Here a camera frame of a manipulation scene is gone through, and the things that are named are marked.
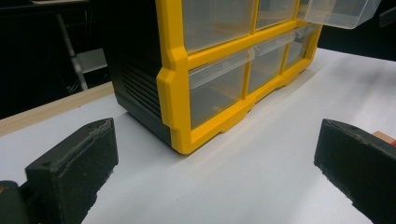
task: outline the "yellow frame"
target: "yellow frame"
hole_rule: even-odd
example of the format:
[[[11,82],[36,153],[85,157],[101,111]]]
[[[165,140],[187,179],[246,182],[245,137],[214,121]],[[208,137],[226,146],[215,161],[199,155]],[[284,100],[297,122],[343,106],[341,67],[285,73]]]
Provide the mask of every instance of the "yellow frame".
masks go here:
[[[156,0],[163,61],[163,68],[157,76],[157,87],[163,123],[170,128],[172,148],[181,154],[192,153],[218,133],[228,131],[242,120],[260,99],[273,90],[291,83],[311,64],[321,27],[312,34],[304,59],[285,70],[290,48],[288,44],[279,75],[250,94],[248,94],[250,72],[250,63],[248,63],[241,100],[194,130],[191,129],[189,70],[306,25],[307,22],[296,20],[298,5],[299,0],[296,1],[292,21],[256,31],[259,0],[255,0],[255,13],[250,35],[189,55],[184,48],[182,0]]]

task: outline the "wooden edge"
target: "wooden edge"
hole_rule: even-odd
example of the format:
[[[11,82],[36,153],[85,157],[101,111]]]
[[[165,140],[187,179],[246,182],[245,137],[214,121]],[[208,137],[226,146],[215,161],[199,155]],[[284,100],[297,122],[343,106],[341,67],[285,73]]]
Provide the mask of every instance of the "wooden edge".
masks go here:
[[[381,140],[384,140],[387,143],[390,143],[390,144],[392,144],[396,141],[396,139],[394,139],[390,136],[387,136],[386,134],[381,133],[381,132],[375,132],[375,133],[373,133],[373,135]]]
[[[42,120],[60,115],[114,92],[111,82],[82,91],[63,99],[42,105],[20,114],[0,119],[0,136],[16,132]]]

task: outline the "white table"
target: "white table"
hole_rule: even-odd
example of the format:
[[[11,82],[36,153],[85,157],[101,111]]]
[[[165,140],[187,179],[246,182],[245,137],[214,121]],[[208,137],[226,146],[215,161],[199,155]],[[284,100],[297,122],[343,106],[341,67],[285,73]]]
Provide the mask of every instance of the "white table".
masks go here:
[[[288,87],[190,156],[113,94],[0,138],[0,179],[86,123],[115,119],[120,164],[83,223],[371,223],[313,164],[322,119],[396,136],[396,63],[318,49]]]

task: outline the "black side panel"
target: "black side panel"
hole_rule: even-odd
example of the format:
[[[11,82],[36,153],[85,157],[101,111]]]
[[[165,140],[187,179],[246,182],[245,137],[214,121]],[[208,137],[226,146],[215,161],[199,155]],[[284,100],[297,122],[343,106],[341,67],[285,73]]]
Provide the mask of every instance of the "black side panel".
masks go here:
[[[91,3],[119,104],[171,146],[156,81],[162,58],[155,1]]]

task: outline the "black foam block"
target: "black foam block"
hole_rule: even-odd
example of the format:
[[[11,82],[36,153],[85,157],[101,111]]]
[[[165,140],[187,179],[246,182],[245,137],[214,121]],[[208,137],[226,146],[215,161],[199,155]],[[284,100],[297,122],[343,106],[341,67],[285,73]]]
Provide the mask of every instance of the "black foam block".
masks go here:
[[[32,162],[26,174],[42,199],[42,223],[81,223],[117,164],[113,119],[83,126]]]
[[[325,119],[315,165],[374,223],[396,223],[396,147]]]

